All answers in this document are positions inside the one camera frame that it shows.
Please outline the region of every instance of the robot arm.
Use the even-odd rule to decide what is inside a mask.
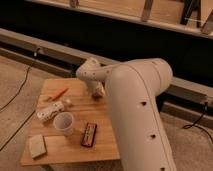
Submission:
[[[133,60],[101,67],[89,59],[82,80],[105,82],[109,115],[125,171],[175,171],[171,147],[155,97],[168,88],[170,66],[162,59]]]

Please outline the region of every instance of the black cable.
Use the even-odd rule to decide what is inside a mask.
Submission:
[[[0,152],[7,146],[7,144],[13,139],[13,137],[19,132],[19,130],[25,125],[25,123],[33,116],[35,110],[25,119],[21,126],[13,133],[13,135],[0,147]]]
[[[207,111],[208,111],[208,102],[205,102],[204,103],[204,112],[202,113],[202,115],[196,121],[194,121],[192,124],[184,125],[183,129],[189,129],[192,127],[199,128],[200,130],[202,130],[203,132],[205,132],[208,135],[211,143],[213,144],[213,138],[212,138],[211,134],[205,128],[202,128],[201,126],[196,125],[206,115]]]
[[[34,53],[34,59],[33,62],[31,63],[31,65],[29,65],[26,69],[26,74],[25,74],[25,78],[24,81],[22,82],[22,84],[20,85],[18,91],[15,93],[15,95],[2,107],[0,107],[0,113],[19,95],[19,93],[21,92],[22,88],[24,87],[25,83],[27,82],[28,79],[28,75],[30,72],[30,69],[35,65],[36,60],[37,60],[37,52],[39,51],[40,48],[38,48],[36,50],[36,52]]]

